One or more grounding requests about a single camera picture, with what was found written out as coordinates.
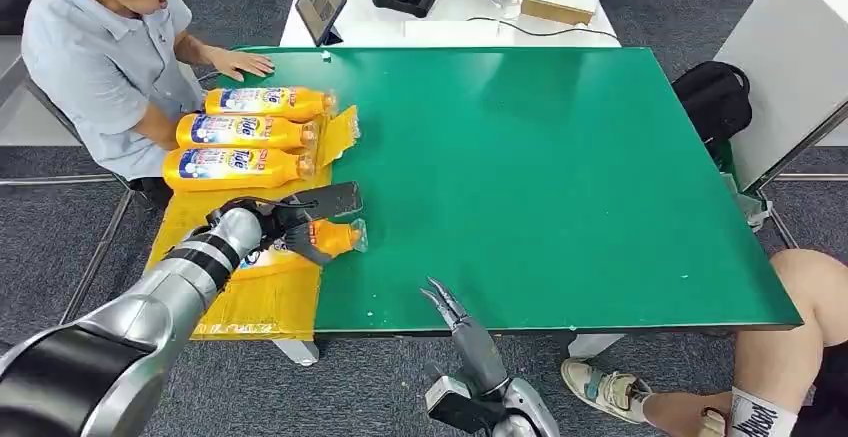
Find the sneaker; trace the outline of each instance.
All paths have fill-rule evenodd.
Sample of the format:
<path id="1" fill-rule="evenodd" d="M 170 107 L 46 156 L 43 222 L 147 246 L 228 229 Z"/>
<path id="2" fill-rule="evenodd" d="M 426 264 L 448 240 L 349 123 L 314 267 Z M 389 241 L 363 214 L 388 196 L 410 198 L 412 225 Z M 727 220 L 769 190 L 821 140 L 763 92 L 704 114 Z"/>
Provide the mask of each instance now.
<path id="1" fill-rule="evenodd" d="M 631 424 L 647 422 L 642 402 L 651 395 L 651 388 L 635 375 L 606 374 L 578 359 L 563 362 L 560 373 L 583 402 Z"/>

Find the tablet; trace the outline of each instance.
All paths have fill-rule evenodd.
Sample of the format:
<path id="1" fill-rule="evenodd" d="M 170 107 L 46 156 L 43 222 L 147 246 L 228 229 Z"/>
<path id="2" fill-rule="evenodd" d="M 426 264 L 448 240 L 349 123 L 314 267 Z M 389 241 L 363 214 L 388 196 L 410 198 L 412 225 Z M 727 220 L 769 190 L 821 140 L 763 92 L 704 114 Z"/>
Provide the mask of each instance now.
<path id="1" fill-rule="evenodd" d="M 338 35 L 332 32 L 332 28 L 345 4 L 347 0 L 297 0 L 297 13 L 316 46 L 340 41 L 336 40 Z"/>

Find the yellow packaging sheet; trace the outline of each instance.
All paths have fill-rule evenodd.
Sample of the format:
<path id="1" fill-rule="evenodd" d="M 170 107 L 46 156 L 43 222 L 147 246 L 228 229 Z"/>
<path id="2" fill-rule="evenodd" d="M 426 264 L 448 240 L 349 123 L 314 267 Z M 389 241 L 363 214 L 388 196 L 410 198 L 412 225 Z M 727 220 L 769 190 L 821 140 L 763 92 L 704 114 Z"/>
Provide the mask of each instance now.
<path id="1" fill-rule="evenodd" d="M 206 215 L 226 201 L 241 196 L 281 199 L 294 192 L 329 185 L 329 163 L 352 146 L 349 138 L 355 126 L 356 109 L 348 109 L 334 119 L 322 118 L 316 159 L 321 167 L 307 180 L 288 182 L 273 189 L 236 189 L 213 192 L 174 193 L 147 267 L 159 262 L 168 250 L 192 229 L 206 223 Z M 321 269 L 299 266 L 283 273 L 250 279 L 231 280 L 192 334 L 197 340 L 312 340 Z"/>

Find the black backpack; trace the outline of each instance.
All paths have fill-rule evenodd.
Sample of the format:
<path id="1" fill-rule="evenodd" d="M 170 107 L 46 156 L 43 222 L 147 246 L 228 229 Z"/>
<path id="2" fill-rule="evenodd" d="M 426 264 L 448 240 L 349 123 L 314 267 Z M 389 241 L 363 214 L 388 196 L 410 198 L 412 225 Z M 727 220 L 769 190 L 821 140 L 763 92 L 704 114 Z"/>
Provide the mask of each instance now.
<path id="1" fill-rule="evenodd" d="M 704 62 L 680 76 L 671 87 L 714 159 L 724 143 L 751 123 L 751 85 L 736 66 Z"/>

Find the green table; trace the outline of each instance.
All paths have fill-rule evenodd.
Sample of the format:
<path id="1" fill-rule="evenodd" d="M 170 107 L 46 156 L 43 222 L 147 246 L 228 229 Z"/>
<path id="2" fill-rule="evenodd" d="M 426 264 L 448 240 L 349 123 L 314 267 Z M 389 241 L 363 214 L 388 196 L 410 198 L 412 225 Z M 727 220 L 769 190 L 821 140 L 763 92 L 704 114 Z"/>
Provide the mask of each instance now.
<path id="1" fill-rule="evenodd" d="M 317 333 L 792 326 L 801 319 L 647 49 L 254 49 L 243 86 L 334 89 L 362 138 L 370 250 L 324 271 Z"/>

